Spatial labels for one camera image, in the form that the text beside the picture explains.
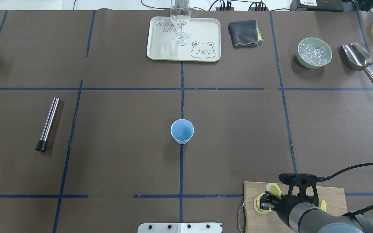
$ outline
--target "white label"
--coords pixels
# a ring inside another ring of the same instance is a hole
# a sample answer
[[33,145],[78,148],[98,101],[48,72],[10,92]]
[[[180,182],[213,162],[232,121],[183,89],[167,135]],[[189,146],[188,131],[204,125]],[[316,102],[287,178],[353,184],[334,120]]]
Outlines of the white label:
[[316,0],[300,0],[300,4],[307,6],[317,6]]

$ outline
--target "bear face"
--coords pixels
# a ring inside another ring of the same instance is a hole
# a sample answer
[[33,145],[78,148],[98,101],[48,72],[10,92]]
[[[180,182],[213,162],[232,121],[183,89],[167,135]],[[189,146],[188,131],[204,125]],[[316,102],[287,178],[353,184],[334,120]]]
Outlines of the bear face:
[[214,43],[200,44],[198,42],[192,43],[191,56],[194,59],[212,60],[215,57]]

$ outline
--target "cutting board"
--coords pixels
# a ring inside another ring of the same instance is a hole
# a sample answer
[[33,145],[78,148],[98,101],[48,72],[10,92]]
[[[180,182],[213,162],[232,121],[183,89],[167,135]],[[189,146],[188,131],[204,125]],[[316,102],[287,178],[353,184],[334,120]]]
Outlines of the cutting board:
[[[259,214],[255,211],[253,202],[254,198],[260,193],[265,193],[266,184],[261,182],[244,182],[244,201],[245,201],[245,232],[257,233],[293,233],[293,231],[284,224],[272,211],[268,214]],[[288,192],[289,186],[278,184],[282,194]],[[293,194],[299,192],[298,187],[293,188]],[[307,190],[307,195],[312,196],[312,188]],[[343,188],[332,187],[317,187],[317,195],[319,196],[319,204],[322,200],[326,201],[327,212],[334,216],[341,216],[347,212],[345,191]]]

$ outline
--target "champagne flute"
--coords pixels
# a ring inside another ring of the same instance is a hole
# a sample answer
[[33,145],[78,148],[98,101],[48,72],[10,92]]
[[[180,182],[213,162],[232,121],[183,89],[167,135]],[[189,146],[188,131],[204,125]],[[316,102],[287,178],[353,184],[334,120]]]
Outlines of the champagne flute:
[[189,36],[185,32],[182,32],[182,26],[185,26],[188,23],[189,18],[191,18],[189,0],[171,0],[169,14],[174,25],[181,29],[180,32],[172,37],[173,43],[178,46],[188,44]]

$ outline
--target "white tray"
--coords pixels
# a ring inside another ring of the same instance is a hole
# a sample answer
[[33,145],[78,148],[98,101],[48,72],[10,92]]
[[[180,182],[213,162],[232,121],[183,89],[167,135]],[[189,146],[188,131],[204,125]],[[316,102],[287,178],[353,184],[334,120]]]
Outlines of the white tray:
[[149,24],[146,54],[153,60],[218,61],[221,57],[221,24],[216,19],[191,18],[182,27],[188,44],[177,46],[172,37],[179,32],[169,17],[157,16]]

